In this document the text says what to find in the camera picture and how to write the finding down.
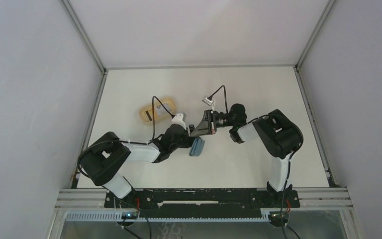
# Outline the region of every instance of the black mounting plate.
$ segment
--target black mounting plate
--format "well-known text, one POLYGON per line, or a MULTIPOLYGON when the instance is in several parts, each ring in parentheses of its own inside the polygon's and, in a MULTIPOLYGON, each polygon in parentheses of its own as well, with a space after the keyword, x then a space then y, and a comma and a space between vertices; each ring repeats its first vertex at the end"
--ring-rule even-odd
MULTIPOLYGON (((274 199, 271 192, 257 188, 142 189, 122 201, 111 192, 106 198, 105 208, 132 205, 150 218, 258 218, 260 209, 280 208, 282 199, 274 199)), ((286 192, 284 209, 288 202, 292 208, 300 207, 297 191, 286 192)))

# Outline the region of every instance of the blue sponge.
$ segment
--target blue sponge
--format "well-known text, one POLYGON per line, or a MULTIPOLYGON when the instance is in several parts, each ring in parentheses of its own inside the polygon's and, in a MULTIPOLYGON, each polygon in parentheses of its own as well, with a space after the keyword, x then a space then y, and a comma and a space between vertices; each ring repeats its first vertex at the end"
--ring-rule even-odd
POLYGON ((191 149, 190 149, 190 156, 191 157, 197 157, 200 156, 201 152, 204 148, 204 140, 200 137, 197 137, 194 140, 194 143, 192 143, 191 149))

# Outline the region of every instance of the glass panel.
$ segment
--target glass panel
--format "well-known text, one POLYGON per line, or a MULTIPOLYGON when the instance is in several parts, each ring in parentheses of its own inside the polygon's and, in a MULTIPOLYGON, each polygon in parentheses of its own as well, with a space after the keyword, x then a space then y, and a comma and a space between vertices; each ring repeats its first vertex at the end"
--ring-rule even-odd
MULTIPOLYGON (((304 239, 347 239, 339 211, 292 212, 289 225, 304 239)), ((153 239, 276 239, 284 238, 281 228, 269 223, 151 223, 153 239)), ((128 227, 149 238, 147 223, 128 227)), ((296 236, 285 228, 289 239, 296 236)), ((63 239, 135 239, 115 222, 65 222, 63 239)))

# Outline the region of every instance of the black cable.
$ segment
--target black cable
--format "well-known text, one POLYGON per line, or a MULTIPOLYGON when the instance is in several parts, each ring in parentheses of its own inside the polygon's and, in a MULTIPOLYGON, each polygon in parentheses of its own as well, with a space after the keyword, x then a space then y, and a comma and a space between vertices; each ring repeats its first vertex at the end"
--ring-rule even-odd
POLYGON ((226 87, 225 85, 221 85, 219 87, 219 89, 217 89, 213 94, 211 94, 208 98, 211 100, 211 98, 213 98, 214 94, 216 94, 220 89, 222 89, 223 87, 223 94, 225 95, 225 108, 226 108, 226 113, 228 113, 228 103, 227 103, 227 99, 226 99, 226 87))
POLYGON ((128 205, 128 206, 130 206, 130 207, 132 207, 132 208, 134 208, 134 209, 136 209, 140 214, 142 214, 142 215, 144 216, 144 218, 145 218, 146 221, 147 221, 147 225, 149 226, 149 234, 150 234, 150 239, 151 239, 151 237, 152 237, 152 230, 151 230, 150 221, 149 221, 148 217, 146 217, 146 215, 143 213, 143 211, 141 211, 141 209, 138 209, 138 208, 136 208, 135 206, 133 206, 133 205, 131 205, 131 204, 129 204, 129 203, 123 201, 123 200, 120 199, 120 198, 118 198, 118 200, 120 200, 120 201, 123 202, 124 204, 126 204, 126 205, 128 205))
POLYGON ((283 194, 282 194, 282 203, 281 203, 281 227, 282 227, 282 233, 285 237, 285 239, 288 239, 287 238, 287 235, 285 233, 285 226, 283 224, 283 204, 284 204, 284 200, 285 200, 285 189, 286 189, 286 186, 287 186, 287 181, 289 179, 289 175, 290 175, 290 160, 292 159, 293 155, 301 148, 302 146, 302 143, 300 144, 299 148, 297 150, 295 150, 294 152, 292 152, 292 154, 289 156, 289 161, 288 161, 288 165, 287 165, 287 175, 286 175, 286 180, 285 180, 285 184, 284 184, 284 189, 283 189, 283 194))
POLYGON ((171 112, 169 112, 169 110, 162 104, 162 102, 160 102, 159 98, 157 98, 156 96, 153 96, 152 97, 152 121, 153 121, 153 136, 152 136, 152 139, 150 142, 153 142, 154 141, 154 136, 156 134, 156 123, 154 121, 154 99, 157 99, 157 101, 160 103, 160 105, 166 110, 166 112, 168 112, 168 114, 171 115, 172 118, 175 117, 175 115, 173 115, 171 112))
POLYGON ((296 233, 294 229, 292 229, 290 226, 286 226, 286 227, 289 228, 289 230, 291 230, 291 231, 295 234, 295 236, 296 236, 298 239, 301 239, 301 238, 299 237, 298 233, 296 233))
POLYGON ((129 232, 131 235, 135 236, 138 239, 143 239, 142 237, 140 237, 139 235, 135 234, 133 231, 131 231, 130 229, 128 229, 126 227, 123 227, 122 229, 126 230, 127 232, 129 232))

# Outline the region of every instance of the white wall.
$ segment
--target white wall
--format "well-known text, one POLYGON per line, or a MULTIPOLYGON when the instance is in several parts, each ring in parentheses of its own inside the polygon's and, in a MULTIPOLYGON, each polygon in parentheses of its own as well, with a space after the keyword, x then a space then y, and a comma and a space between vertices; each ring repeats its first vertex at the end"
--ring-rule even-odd
POLYGON ((100 72, 57 0, 0 0, 0 238, 43 238, 100 72))
POLYGON ((110 67, 294 64, 327 0, 71 0, 110 67))
POLYGON ((338 1, 302 77, 365 237, 382 238, 382 1, 338 1))

